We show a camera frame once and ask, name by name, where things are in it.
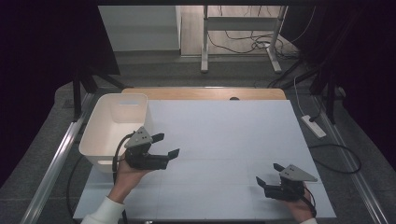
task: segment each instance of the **white plastic bin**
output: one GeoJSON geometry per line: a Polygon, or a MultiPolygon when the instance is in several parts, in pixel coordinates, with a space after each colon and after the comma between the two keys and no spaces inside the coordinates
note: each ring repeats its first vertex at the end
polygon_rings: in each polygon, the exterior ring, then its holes
{"type": "MultiPolygon", "coordinates": [[[[111,163],[120,141],[141,126],[152,133],[152,119],[145,94],[104,95],[92,111],[79,144],[79,152],[101,172],[111,173],[111,163]]],[[[125,151],[123,145],[119,156],[125,151]]]]}

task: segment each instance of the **metal rail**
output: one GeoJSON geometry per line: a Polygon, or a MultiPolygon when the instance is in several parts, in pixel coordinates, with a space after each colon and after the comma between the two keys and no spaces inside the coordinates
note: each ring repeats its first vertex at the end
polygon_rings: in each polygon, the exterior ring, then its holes
{"type": "MultiPolygon", "coordinates": [[[[319,106],[319,101],[317,97],[314,97],[314,102],[316,106],[319,106]]],[[[346,143],[342,138],[341,134],[338,132],[337,127],[335,124],[332,124],[326,116],[326,113],[321,111],[320,117],[324,121],[324,124],[327,130],[330,132],[330,136],[335,144],[342,145],[346,147],[346,143]]],[[[339,151],[341,159],[343,160],[346,168],[348,171],[353,171],[358,168],[358,164],[355,162],[351,153],[340,150],[339,151]]],[[[379,203],[378,199],[375,197],[373,190],[367,183],[364,175],[361,172],[358,172],[354,175],[351,175],[352,181],[355,184],[356,189],[358,190],[361,198],[363,199],[368,212],[370,213],[373,222],[377,224],[388,224],[388,219],[383,212],[381,204],[379,203]]]]}
{"type": "Polygon", "coordinates": [[[21,223],[30,224],[36,223],[38,221],[44,205],[46,204],[47,199],[52,192],[55,181],[58,178],[62,167],[64,166],[64,162],[66,161],[70,148],[73,145],[73,142],[78,134],[79,129],[81,128],[85,117],[87,116],[87,110],[90,106],[92,98],[93,94],[85,94],[84,100],[82,102],[81,116],[76,122],[72,122],[67,129],[66,134],[64,135],[64,139],[59,145],[58,150],[56,151],[55,156],[53,157],[52,162],[49,165],[49,169],[41,180],[41,183],[38,186],[37,191],[35,192],[35,196],[33,197],[25,214],[22,217],[21,223]]]}

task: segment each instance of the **power strip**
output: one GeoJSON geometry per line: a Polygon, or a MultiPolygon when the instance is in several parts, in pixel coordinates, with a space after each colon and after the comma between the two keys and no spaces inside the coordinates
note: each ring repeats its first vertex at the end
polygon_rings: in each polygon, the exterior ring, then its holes
{"type": "Polygon", "coordinates": [[[315,134],[315,136],[317,138],[322,138],[322,137],[326,136],[326,133],[323,132],[323,130],[317,125],[316,122],[309,121],[310,118],[311,117],[309,117],[309,115],[305,115],[305,116],[301,117],[301,119],[303,120],[305,125],[315,134]]]}

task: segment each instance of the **white wall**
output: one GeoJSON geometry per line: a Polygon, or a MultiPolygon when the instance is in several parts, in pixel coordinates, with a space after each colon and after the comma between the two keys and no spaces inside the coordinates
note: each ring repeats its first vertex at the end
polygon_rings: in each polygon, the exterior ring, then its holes
{"type": "Polygon", "coordinates": [[[180,6],[99,7],[114,51],[180,49],[180,6]]]}

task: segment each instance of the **white sleeve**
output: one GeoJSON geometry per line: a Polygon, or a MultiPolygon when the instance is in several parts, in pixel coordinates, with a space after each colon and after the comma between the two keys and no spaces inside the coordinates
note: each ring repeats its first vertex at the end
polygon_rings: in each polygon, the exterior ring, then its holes
{"type": "Polygon", "coordinates": [[[300,224],[318,224],[318,223],[317,223],[317,220],[314,217],[312,217],[312,218],[310,218],[310,219],[308,219],[308,220],[306,220],[306,221],[304,221],[304,222],[302,222],[300,224]]]}
{"type": "Polygon", "coordinates": [[[85,216],[81,224],[116,224],[124,208],[124,204],[115,203],[105,197],[98,210],[85,216]]]}

